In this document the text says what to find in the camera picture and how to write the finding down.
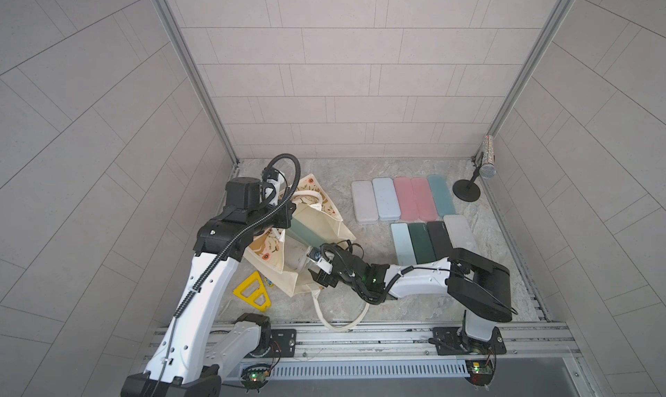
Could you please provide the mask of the pale mint case lid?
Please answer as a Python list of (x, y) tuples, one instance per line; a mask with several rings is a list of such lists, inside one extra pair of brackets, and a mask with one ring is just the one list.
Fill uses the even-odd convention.
[(408, 225), (406, 223), (392, 223), (390, 230), (398, 264), (401, 266), (416, 265), (416, 254), (409, 235)]

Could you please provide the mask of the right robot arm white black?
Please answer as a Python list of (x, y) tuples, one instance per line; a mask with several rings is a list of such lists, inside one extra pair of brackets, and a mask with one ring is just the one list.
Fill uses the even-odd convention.
[(466, 309), (462, 327), (454, 340), (435, 337), (435, 346), (453, 354), (501, 355), (499, 323), (511, 322), (517, 311), (511, 306), (510, 271), (505, 266), (463, 248), (436, 262), (400, 266), (369, 264), (337, 244), (310, 247), (313, 281), (335, 288), (350, 287), (367, 305), (406, 296), (451, 296)]

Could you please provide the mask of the dark grey pencil case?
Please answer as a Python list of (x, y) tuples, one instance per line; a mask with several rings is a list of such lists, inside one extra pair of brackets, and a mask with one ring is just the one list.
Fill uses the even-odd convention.
[(443, 221), (433, 221), (426, 223), (428, 235), (435, 253), (435, 260), (448, 258), (454, 247), (449, 237), (446, 225)]

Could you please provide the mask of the floral canvas tote bag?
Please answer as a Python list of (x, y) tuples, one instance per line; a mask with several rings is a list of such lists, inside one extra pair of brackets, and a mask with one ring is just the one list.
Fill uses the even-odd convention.
[(309, 272), (317, 262), (310, 260), (306, 254), (322, 244), (354, 242), (356, 237), (313, 174), (301, 178), (292, 202), (297, 209), (293, 213), (291, 227), (287, 230), (262, 230), (246, 248), (244, 259), (287, 296), (300, 297), (309, 293), (315, 312), (327, 329), (334, 332), (354, 329), (368, 313), (369, 305), (347, 325), (333, 326), (326, 321), (318, 301), (322, 287), (312, 280)]

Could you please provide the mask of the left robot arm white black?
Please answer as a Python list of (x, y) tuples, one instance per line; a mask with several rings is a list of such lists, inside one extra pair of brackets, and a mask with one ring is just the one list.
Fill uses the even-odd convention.
[(279, 201), (231, 201), (198, 231), (189, 281), (165, 338), (147, 367), (128, 376), (123, 396), (218, 396), (230, 371), (250, 352), (267, 348), (270, 320), (244, 314), (220, 341), (213, 362), (206, 345), (227, 286), (254, 238), (287, 229), (296, 210), (288, 195)]

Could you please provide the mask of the teal translucent pencil case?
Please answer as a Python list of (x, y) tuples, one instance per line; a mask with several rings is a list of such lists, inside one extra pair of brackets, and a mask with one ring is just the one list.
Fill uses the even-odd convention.
[(451, 190), (447, 184), (447, 180), (442, 175), (429, 175), (427, 177), (428, 184), (435, 201), (435, 208), (439, 217), (448, 215), (456, 215), (456, 209), (452, 199)]

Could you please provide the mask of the white glossy tin pencil case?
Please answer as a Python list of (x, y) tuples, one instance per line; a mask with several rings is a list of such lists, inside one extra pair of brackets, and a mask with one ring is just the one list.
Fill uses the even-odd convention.
[(379, 215), (372, 183), (370, 181), (353, 181), (351, 183), (351, 195), (357, 223), (367, 225), (367, 223), (377, 222)]

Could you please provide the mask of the frosted clear pen case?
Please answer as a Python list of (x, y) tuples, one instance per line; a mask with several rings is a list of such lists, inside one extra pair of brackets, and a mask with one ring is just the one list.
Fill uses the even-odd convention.
[(310, 249), (310, 246), (287, 236), (284, 244), (284, 269), (301, 272), (309, 260), (307, 254)]

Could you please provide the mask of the pale mint pencil case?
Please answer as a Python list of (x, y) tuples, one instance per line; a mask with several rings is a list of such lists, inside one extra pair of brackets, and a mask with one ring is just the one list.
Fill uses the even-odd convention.
[(395, 185), (392, 178), (374, 178), (372, 180), (379, 219), (397, 221), (401, 217)]

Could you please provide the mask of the dark green pencil case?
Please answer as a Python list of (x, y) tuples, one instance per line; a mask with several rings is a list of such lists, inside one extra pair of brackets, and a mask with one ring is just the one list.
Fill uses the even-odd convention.
[(409, 223), (409, 236), (417, 264), (433, 263), (437, 260), (427, 225)]

